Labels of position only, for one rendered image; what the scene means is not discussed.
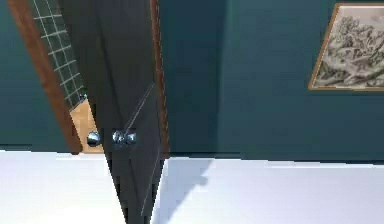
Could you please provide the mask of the silver round door knob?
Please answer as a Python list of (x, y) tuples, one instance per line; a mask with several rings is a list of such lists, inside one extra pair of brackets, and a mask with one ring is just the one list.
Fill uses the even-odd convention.
[(116, 130), (112, 134), (112, 142), (116, 145), (132, 145), (137, 142), (137, 135), (135, 132)]
[(97, 147), (98, 145), (101, 144), (101, 138), (98, 132), (96, 131), (91, 131), (87, 135), (87, 145), (89, 147)]

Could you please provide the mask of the dark grey room door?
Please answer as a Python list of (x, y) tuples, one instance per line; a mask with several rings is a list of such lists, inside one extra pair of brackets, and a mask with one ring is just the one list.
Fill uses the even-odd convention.
[[(126, 224), (150, 224), (161, 176), (150, 0), (58, 0)], [(116, 130), (137, 142), (116, 145)]]

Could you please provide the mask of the framed grey landscape picture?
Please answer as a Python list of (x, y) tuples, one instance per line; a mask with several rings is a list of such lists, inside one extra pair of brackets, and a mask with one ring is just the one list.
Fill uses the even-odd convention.
[(384, 2), (334, 5), (308, 89), (384, 92)]

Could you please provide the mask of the brown wooden door frame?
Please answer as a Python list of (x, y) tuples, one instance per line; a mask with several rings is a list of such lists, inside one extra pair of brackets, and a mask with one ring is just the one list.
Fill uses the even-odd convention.
[[(163, 74), (157, 46), (157, 0), (150, 0), (152, 35), (159, 91), (161, 156), (168, 151), (163, 106)], [(0, 0), (0, 132), (1, 144), (31, 150), (53, 150), (77, 155), (85, 144), (59, 81), (59, 66), (40, 33), (55, 16), (42, 16), (30, 0)]]

